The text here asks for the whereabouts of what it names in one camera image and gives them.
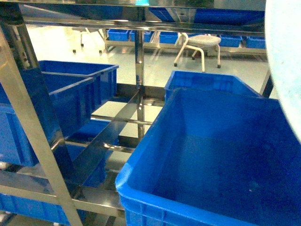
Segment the blue container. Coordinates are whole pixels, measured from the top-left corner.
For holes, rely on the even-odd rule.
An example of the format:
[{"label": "blue container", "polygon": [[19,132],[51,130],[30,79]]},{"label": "blue container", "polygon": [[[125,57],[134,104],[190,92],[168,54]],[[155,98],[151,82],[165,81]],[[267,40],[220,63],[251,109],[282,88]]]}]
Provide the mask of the blue container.
[{"label": "blue container", "polygon": [[[150,42],[153,33],[154,32],[145,31],[144,32],[144,42]],[[130,35],[131,35],[131,41],[135,41],[135,31],[131,31]]]},{"label": "blue container", "polygon": [[92,84],[92,111],[95,111],[116,95],[118,65],[50,60],[39,61],[39,64],[41,71],[47,74],[93,77],[95,80]]},{"label": "blue container", "polygon": [[247,25],[264,22],[263,11],[198,8],[194,17],[197,24]]},{"label": "blue container", "polygon": [[[108,123],[108,121],[100,122],[100,124],[97,123],[96,128],[93,128],[93,130],[98,131],[101,128],[103,129]],[[84,147],[77,145],[67,145],[67,148],[72,161],[76,159],[76,157],[84,150]],[[94,172],[85,181],[85,186],[98,187],[100,183],[105,180],[105,162],[110,154],[111,151],[108,151],[105,158],[100,162]],[[25,199],[7,194],[0,194],[0,210],[9,211],[15,214],[21,214],[41,220],[56,222],[62,225],[70,225],[61,206],[46,202]],[[83,220],[86,216],[85,211],[78,210],[78,213],[80,218]]]},{"label": "blue container", "polygon": [[[0,194],[0,209],[31,218],[70,225],[62,207],[55,204]],[[78,213],[84,220],[86,213],[83,210],[78,210]]]},{"label": "blue container", "polygon": [[110,41],[128,41],[129,30],[110,29],[108,31]]},{"label": "blue container", "polygon": [[149,11],[163,22],[174,22],[166,8],[149,8]]},{"label": "blue container", "polygon": [[238,77],[224,74],[172,71],[165,89],[165,101],[177,88],[214,90],[251,97],[262,97]]},{"label": "blue container", "polygon": [[300,165],[277,100],[178,89],[116,188],[130,226],[297,226]]},{"label": "blue container", "polygon": [[238,35],[219,35],[221,38],[220,46],[239,47],[242,37]]},{"label": "blue container", "polygon": [[266,48],[264,37],[245,37],[247,48]]},{"label": "blue container", "polygon": [[161,32],[160,33],[160,43],[175,44],[177,39],[178,39],[177,32]]},{"label": "blue container", "polygon": [[[40,72],[33,69],[24,71],[22,74],[24,74],[23,79],[34,80]],[[93,78],[49,74],[45,75],[45,82],[65,137],[89,122],[92,113]],[[49,120],[45,118],[45,122],[42,123],[47,124]],[[1,85],[0,121],[0,161],[34,166],[38,159]]]}]

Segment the reflective metal surface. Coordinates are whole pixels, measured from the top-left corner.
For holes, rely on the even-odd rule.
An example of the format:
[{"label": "reflective metal surface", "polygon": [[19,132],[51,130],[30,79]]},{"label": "reflective metal surface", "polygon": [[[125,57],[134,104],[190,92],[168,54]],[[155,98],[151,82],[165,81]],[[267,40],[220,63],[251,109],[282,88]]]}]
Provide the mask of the reflective metal surface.
[{"label": "reflective metal surface", "polygon": [[264,78],[264,81],[263,81],[263,84],[262,84],[262,87],[260,90],[260,94],[266,98],[269,98],[272,93],[273,88],[274,88],[274,84],[272,81],[272,74],[269,69],[267,72],[267,75]]},{"label": "reflective metal surface", "polygon": [[[20,75],[1,29],[0,47],[1,85],[67,218],[72,225],[81,226],[81,220],[74,208],[62,177],[62,174],[68,175],[73,171],[72,164],[66,165],[71,163],[71,160],[43,76],[39,72],[36,74],[35,84],[37,89],[34,89],[35,87],[33,86],[31,86],[33,87],[32,89],[29,86],[25,86],[24,78]],[[60,156],[57,161],[52,151]]]},{"label": "reflective metal surface", "polygon": [[136,111],[137,104],[140,101],[139,97],[139,92],[137,92],[127,105],[119,111],[115,119],[73,161],[74,172],[71,180],[75,184],[82,185],[103,159],[105,152],[109,148],[107,144],[111,145],[115,142],[119,133],[127,124],[125,119],[130,119]]},{"label": "reflective metal surface", "polygon": [[27,24],[43,24],[51,26],[84,26],[94,28],[118,28],[126,30],[145,31],[174,31],[174,32],[200,32],[209,34],[233,34],[245,36],[264,36],[264,24],[234,26],[216,24],[191,24],[191,23],[164,23],[164,22],[137,22],[137,21],[112,21],[90,19],[60,19],[47,17],[24,17]]},{"label": "reflective metal surface", "polygon": [[89,4],[136,7],[219,8],[265,10],[266,0],[1,0],[18,3]]}]

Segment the steel frame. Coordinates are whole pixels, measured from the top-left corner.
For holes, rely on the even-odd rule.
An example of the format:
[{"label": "steel frame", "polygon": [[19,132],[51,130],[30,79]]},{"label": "steel frame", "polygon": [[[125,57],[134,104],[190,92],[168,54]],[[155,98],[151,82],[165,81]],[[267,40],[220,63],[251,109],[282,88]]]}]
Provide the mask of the steel frame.
[{"label": "steel frame", "polygon": [[[133,21],[114,21],[114,20],[91,20],[91,19],[62,19],[62,18],[47,18],[47,17],[25,17],[23,18],[18,3],[21,0],[0,0],[1,16],[3,21],[8,26],[8,29],[12,32],[16,39],[8,40],[10,46],[6,42],[7,36],[4,36],[0,29],[0,82],[5,89],[5,92],[22,124],[23,129],[40,161],[41,167],[45,172],[46,178],[34,177],[24,174],[17,174],[14,172],[0,171],[0,193],[24,197],[28,199],[38,200],[42,202],[48,202],[53,204],[59,204],[62,206],[65,214],[72,226],[82,226],[77,209],[86,210],[94,213],[106,214],[110,217],[107,225],[112,225],[114,217],[125,217],[124,208],[119,203],[119,196],[116,191],[104,190],[103,188],[88,188],[82,186],[85,175],[88,174],[93,167],[97,165],[98,161],[94,161],[92,167],[88,170],[83,168],[83,162],[90,154],[101,157],[103,152],[99,150],[116,150],[122,152],[132,152],[133,149],[126,147],[118,147],[111,145],[112,141],[119,135],[127,122],[136,123],[138,125],[138,140],[141,140],[144,136],[144,125],[150,125],[151,122],[144,121],[144,105],[149,103],[151,105],[163,105],[164,90],[158,87],[145,87],[144,86],[144,60],[143,60],[143,48],[150,48],[156,43],[144,43],[144,30],[150,31],[177,31],[177,32],[205,32],[205,33],[221,33],[221,34],[243,34],[243,35],[263,35],[264,26],[262,24],[254,26],[216,26],[212,24],[193,24],[189,18],[179,18],[176,23],[163,23],[146,21],[145,19],[145,6],[135,6],[137,12],[137,18]],[[106,1],[97,1],[99,5],[106,5]],[[157,1],[150,1],[151,6],[155,5]],[[188,8],[200,8],[206,7],[203,5],[175,5],[174,1],[166,1],[168,10],[175,16],[177,7]],[[241,9],[249,10],[264,10],[256,8],[250,1],[248,4],[244,4]],[[38,3],[58,3],[64,4],[76,4],[78,2],[68,2],[60,0],[48,0],[46,1],[32,1],[31,4]],[[81,4],[91,4],[91,2],[81,2]],[[114,1],[115,6],[133,7],[131,3],[124,4],[119,1]],[[3,9],[8,9],[9,14],[5,13]],[[135,33],[135,43],[126,43],[130,46],[135,46],[135,67],[136,67],[136,86],[127,86],[125,84],[119,84],[119,94],[129,97],[129,93],[134,93],[134,96],[128,104],[117,114],[115,118],[109,118],[111,123],[106,129],[100,133],[95,141],[86,145],[86,148],[79,158],[78,162],[70,164],[71,168],[66,167],[66,163],[59,162],[55,159],[55,152],[66,152],[65,140],[62,136],[60,127],[56,115],[54,113],[53,106],[50,102],[49,95],[43,81],[40,78],[42,84],[40,89],[42,90],[39,101],[44,103],[44,112],[36,110],[35,105],[31,99],[30,93],[33,90],[27,88],[22,79],[22,73],[24,68],[38,67],[37,59],[34,54],[34,50],[25,27],[26,23],[35,24],[48,24],[48,25],[65,25],[65,26],[84,26],[84,27],[98,27],[98,28],[120,28],[137,30]],[[138,120],[131,120],[131,116],[138,111]],[[57,131],[54,136],[50,136],[45,132],[45,128],[40,122],[43,113],[52,112],[54,121],[51,125]],[[72,170],[72,178],[65,177],[67,175],[66,170]],[[73,179],[77,183],[71,185],[69,180]]]}]

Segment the stool leg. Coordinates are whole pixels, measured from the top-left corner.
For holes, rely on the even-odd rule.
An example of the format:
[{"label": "stool leg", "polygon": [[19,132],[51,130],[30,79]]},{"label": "stool leg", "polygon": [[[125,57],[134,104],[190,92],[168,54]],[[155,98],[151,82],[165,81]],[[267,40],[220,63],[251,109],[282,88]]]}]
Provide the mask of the stool leg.
[{"label": "stool leg", "polygon": [[205,72],[205,54],[201,48],[198,48],[198,51],[200,51],[202,55],[202,72]]},{"label": "stool leg", "polygon": [[175,66],[175,67],[178,65],[178,64],[177,64],[177,61],[178,61],[180,55],[182,54],[182,52],[184,51],[185,46],[186,46],[186,45],[183,45],[183,46],[182,46],[182,48],[181,48],[179,54],[177,55],[177,57],[176,57],[175,60],[174,60],[174,66]]},{"label": "stool leg", "polygon": [[197,52],[198,52],[197,50],[195,50],[195,51],[193,52],[192,57],[191,57],[192,60],[195,60],[195,57],[194,57],[194,56],[196,55]]},{"label": "stool leg", "polygon": [[217,51],[217,68],[221,68],[221,47],[220,45],[217,45],[218,51]]}]

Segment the metal bar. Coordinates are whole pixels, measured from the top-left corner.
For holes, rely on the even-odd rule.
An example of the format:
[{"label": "metal bar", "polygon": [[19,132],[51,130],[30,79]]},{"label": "metal bar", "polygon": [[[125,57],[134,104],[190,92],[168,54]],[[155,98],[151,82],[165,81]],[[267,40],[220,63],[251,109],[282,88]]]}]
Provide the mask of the metal bar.
[{"label": "metal bar", "polygon": [[[90,144],[90,142],[86,142],[86,143],[80,143],[80,141],[75,141],[75,140],[70,140],[70,141],[66,141],[66,144],[69,145],[77,145],[77,146],[81,146],[81,147],[88,147],[88,145]],[[131,147],[123,147],[123,146],[119,146],[119,145],[109,145],[106,144],[106,147],[108,148],[108,150],[110,151],[115,151],[115,152],[124,152],[124,153],[133,153],[134,152],[134,148]]]},{"label": "metal bar", "polygon": [[109,216],[109,218],[108,218],[107,223],[105,224],[105,226],[114,226],[115,220],[116,220],[116,217]]},{"label": "metal bar", "polygon": [[125,127],[127,123],[125,119],[129,119],[133,116],[139,101],[139,92],[137,92],[127,105],[119,111],[115,119],[112,120],[73,161],[74,172],[72,173],[71,181],[81,185],[86,181],[88,176],[103,159],[109,148],[109,144],[114,143],[119,133]]},{"label": "metal bar", "polygon": [[[113,120],[114,117],[110,117],[110,116],[103,116],[103,115],[95,115],[92,114],[91,118],[95,118],[95,119],[102,119],[102,120]],[[126,122],[129,123],[133,123],[133,124],[141,124],[141,125],[148,125],[151,126],[152,122],[151,121],[139,121],[139,120],[134,120],[134,119],[125,119]]]},{"label": "metal bar", "polygon": [[124,208],[120,204],[117,192],[84,187],[82,194],[84,200],[73,199],[77,209],[125,218]]},{"label": "metal bar", "polygon": [[[145,8],[138,8],[138,20],[145,21]],[[137,103],[137,119],[144,121],[144,105],[145,97],[144,89],[144,31],[135,31],[135,68],[136,68],[136,85],[139,90],[139,102]],[[144,137],[144,125],[138,124],[138,139]]]},{"label": "metal bar", "polygon": [[0,193],[59,204],[48,180],[0,171]]},{"label": "metal bar", "polygon": [[[32,89],[28,89],[30,86],[25,86],[1,29],[0,46],[0,82],[70,224],[81,226],[82,222],[62,176],[72,171],[72,164],[65,165],[70,157],[43,76],[37,72],[35,87],[38,89],[33,86]],[[49,121],[43,120],[43,117],[49,118]],[[52,151],[60,155],[58,161],[55,160]]]},{"label": "metal bar", "polygon": [[270,69],[267,72],[267,75],[264,78],[261,90],[260,90],[260,94],[263,95],[266,98],[269,98],[272,90],[274,88],[274,84],[273,84],[273,80],[272,80],[272,74]]},{"label": "metal bar", "polygon": [[116,20],[82,20],[60,19],[48,17],[24,17],[28,24],[43,24],[51,26],[115,28],[126,30],[145,31],[172,31],[172,32],[201,32],[206,34],[232,34],[244,36],[264,36],[264,24],[235,26],[216,24],[192,24],[192,23],[166,23],[153,21],[116,21]]}]

